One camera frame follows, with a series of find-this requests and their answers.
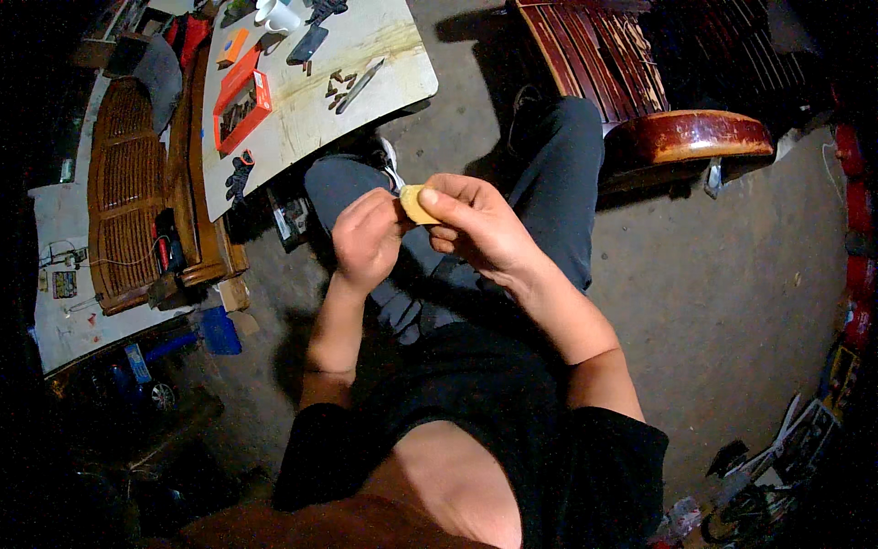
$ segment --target red cardboard box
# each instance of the red cardboard box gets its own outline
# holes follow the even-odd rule
[[[219,97],[216,105],[213,106],[213,139],[217,150],[224,155],[231,155],[234,148],[271,112],[269,79],[264,73],[256,70],[257,61],[259,61],[259,51],[253,48],[234,64],[219,84]],[[255,106],[238,122],[226,139],[222,140],[220,122],[223,112],[228,106],[237,103],[241,94],[247,93],[250,87],[255,89]]]

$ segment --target leg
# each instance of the leg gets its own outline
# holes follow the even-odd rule
[[[332,232],[338,214],[348,205],[377,187],[387,188],[388,176],[358,161],[354,155],[326,156],[314,163],[305,174],[305,188],[314,205],[320,224]],[[427,277],[439,264],[443,255],[430,248],[427,231],[421,227],[409,231],[402,239],[400,260],[405,258],[405,276]],[[381,307],[378,320],[389,325],[402,343],[417,337],[416,330],[408,329],[421,311],[421,302],[402,292],[390,279],[372,292],[371,297]]]
[[[603,163],[601,115],[588,100],[563,98],[516,114],[515,149],[531,158],[509,204],[542,249],[583,292],[591,255],[598,172]]]

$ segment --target concrete floor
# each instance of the concrete floor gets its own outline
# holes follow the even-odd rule
[[[411,183],[437,171],[502,183],[500,136],[517,83],[492,82],[480,67],[505,62],[514,73],[515,64],[496,57],[498,19],[477,25],[466,15],[500,3],[410,4],[440,86],[427,110],[381,128],[400,174]],[[716,451],[736,437],[754,451],[766,446],[793,394],[817,386],[846,261],[845,210],[823,143],[829,131],[816,130],[716,201],[696,190],[598,214],[589,294],[623,342],[647,421],[671,439],[667,505],[685,495],[706,502]],[[242,338],[239,356],[191,356],[184,384],[204,384],[225,402],[207,441],[231,471],[262,464],[277,473],[294,415],[290,372],[327,273],[308,246],[286,255],[273,229],[247,252],[248,313],[261,330]]]

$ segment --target person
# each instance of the person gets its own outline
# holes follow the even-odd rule
[[[434,175],[418,200],[442,223],[428,227],[388,190],[401,178],[387,147],[382,170],[332,155],[306,173],[338,266],[273,509],[223,523],[245,528],[241,539],[512,549],[632,547],[652,534],[668,439],[644,422],[618,338],[585,295],[600,116],[526,88],[509,145],[529,161],[509,196]],[[370,296],[402,366],[354,406]]]

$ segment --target white mug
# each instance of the white mug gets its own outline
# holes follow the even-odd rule
[[[289,34],[302,24],[302,19],[280,0],[260,0],[255,21],[265,25],[269,33],[281,34]]]

